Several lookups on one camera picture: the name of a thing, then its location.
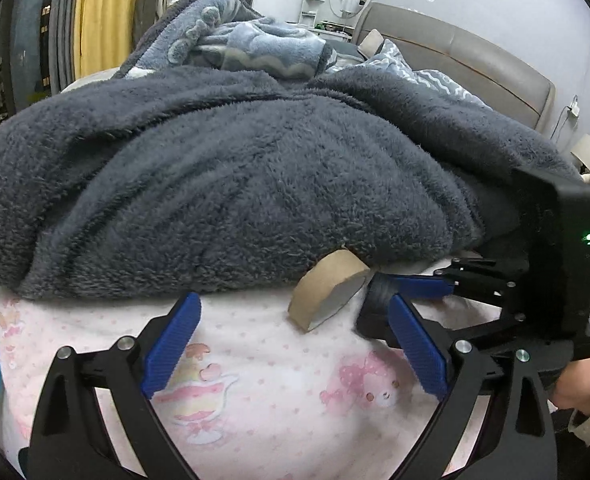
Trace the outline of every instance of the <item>tape roll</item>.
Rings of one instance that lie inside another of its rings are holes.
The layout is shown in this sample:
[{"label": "tape roll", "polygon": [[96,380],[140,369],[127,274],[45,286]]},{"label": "tape roll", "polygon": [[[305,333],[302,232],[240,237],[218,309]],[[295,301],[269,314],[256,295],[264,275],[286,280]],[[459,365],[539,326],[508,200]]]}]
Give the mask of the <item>tape roll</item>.
[{"label": "tape roll", "polygon": [[334,316],[370,277],[370,269],[347,250],[329,254],[299,280],[288,306],[290,318],[305,332]]}]

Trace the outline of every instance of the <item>gray fleece blanket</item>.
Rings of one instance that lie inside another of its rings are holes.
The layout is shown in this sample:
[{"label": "gray fleece blanket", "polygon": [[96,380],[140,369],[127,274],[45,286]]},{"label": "gray fleece blanket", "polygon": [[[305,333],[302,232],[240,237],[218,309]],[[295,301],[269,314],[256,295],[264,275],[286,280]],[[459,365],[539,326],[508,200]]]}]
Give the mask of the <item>gray fleece blanket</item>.
[{"label": "gray fleece blanket", "polygon": [[0,126],[0,285],[132,298],[292,283],[339,248],[434,260],[517,227],[516,166],[578,177],[526,126],[373,67],[159,67]]}]

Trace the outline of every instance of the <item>yellow curtain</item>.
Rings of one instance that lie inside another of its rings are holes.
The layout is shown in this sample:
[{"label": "yellow curtain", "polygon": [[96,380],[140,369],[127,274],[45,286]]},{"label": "yellow curtain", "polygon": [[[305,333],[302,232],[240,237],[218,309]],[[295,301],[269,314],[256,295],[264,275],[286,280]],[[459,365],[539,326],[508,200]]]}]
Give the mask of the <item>yellow curtain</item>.
[{"label": "yellow curtain", "polygon": [[75,78],[119,66],[132,51],[135,0],[76,0]]}]

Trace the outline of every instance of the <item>blue gripper pad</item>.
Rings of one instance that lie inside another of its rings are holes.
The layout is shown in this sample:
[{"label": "blue gripper pad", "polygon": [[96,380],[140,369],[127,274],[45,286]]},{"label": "blue gripper pad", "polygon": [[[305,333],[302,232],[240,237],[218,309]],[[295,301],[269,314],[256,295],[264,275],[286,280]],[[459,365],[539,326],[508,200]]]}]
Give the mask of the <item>blue gripper pad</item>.
[{"label": "blue gripper pad", "polygon": [[168,384],[184,349],[201,318],[201,301],[196,292],[186,296],[144,361],[141,391],[148,400]]},{"label": "blue gripper pad", "polygon": [[422,300],[439,300],[450,296],[455,291],[455,285],[437,276],[404,276],[391,274],[399,288],[399,293],[406,298],[421,298]]},{"label": "blue gripper pad", "polygon": [[443,400],[448,393],[446,360],[398,294],[388,304],[388,323],[424,390]]}]

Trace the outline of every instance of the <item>hand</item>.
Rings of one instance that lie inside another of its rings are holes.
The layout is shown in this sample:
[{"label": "hand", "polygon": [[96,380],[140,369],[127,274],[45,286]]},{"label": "hand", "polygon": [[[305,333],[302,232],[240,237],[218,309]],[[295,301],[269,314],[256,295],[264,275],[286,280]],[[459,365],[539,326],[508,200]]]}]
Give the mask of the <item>hand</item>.
[{"label": "hand", "polygon": [[564,369],[550,401],[560,410],[573,408],[590,416],[590,359],[574,361]]}]

